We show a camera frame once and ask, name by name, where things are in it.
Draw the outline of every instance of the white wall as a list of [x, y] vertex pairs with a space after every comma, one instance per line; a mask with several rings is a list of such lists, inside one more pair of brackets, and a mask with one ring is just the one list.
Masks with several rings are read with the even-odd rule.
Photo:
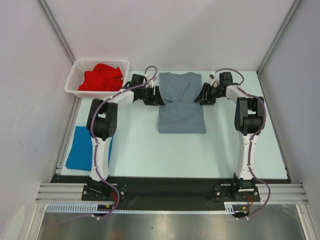
[[293, 0], [47, 0], [76, 58], [256, 70]]
[[25, 205], [26, 230], [73, 99], [63, 90], [71, 63], [37, 2], [2, 0], [0, 9], [1, 235], [19, 205]]
[[320, 224], [320, 1], [303, 1], [262, 72], [292, 178]]

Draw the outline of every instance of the folded cloth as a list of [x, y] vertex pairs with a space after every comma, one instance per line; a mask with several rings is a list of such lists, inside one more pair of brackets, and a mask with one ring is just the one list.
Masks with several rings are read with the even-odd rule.
[[85, 126], [76, 126], [71, 151], [65, 166], [68, 169], [91, 171], [92, 167], [92, 141]]
[[158, 129], [161, 134], [205, 134], [204, 110], [195, 103], [202, 83], [201, 74], [188, 72], [159, 74], [160, 94]]
[[84, 82], [79, 91], [119, 91], [123, 85], [123, 74], [119, 67], [99, 63], [93, 71], [84, 72]]

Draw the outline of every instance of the metal floor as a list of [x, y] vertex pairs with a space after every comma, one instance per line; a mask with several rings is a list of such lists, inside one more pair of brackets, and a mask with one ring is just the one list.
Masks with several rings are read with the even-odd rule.
[[249, 220], [217, 214], [114, 213], [96, 220], [46, 213], [38, 240], [305, 240], [295, 205], [268, 205]]

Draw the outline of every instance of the table top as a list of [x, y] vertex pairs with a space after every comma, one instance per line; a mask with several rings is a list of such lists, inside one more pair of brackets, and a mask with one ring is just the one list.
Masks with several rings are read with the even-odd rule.
[[[187, 71], [171, 71], [184, 74]], [[210, 71], [192, 71], [210, 82]], [[242, 88], [250, 94], [262, 96], [255, 71], [242, 71]], [[143, 71], [130, 71], [143, 74]], [[240, 76], [232, 73], [233, 81]], [[76, 126], [85, 126], [92, 98], [83, 98], [68, 143], [62, 175], [88, 176], [89, 171], [66, 168]], [[232, 178], [238, 164], [239, 134], [234, 126], [236, 105], [219, 98], [213, 106], [203, 106], [206, 134], [160, 134], [159, 108], [145, 106], [142, 101], [118, 106], [118, 123], [109, 161], [111, 176], [119, 177], [180, 177]], [[254, 172], [258, 178], [287, 179], [285, 165], [278, 146], [269, 113], [255, 152]]]

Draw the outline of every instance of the laundry basket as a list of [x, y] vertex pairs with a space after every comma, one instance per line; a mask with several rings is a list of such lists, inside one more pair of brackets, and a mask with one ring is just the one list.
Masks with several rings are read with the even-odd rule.
[[119, 67], [123, 75], [123, 85], [127, 82], [129, 74], [129, 61], [121, 59], [106, 58], [81, 58], [76, 60], [66, 79], [64, 90], [72, 93], [79, 98], [99, 98], [106, 99], [117, 91], [79, 91], [79, 86], [85, 80], [85, 71], [92, 71], [97, 64], [106, 64], [113, 68]]

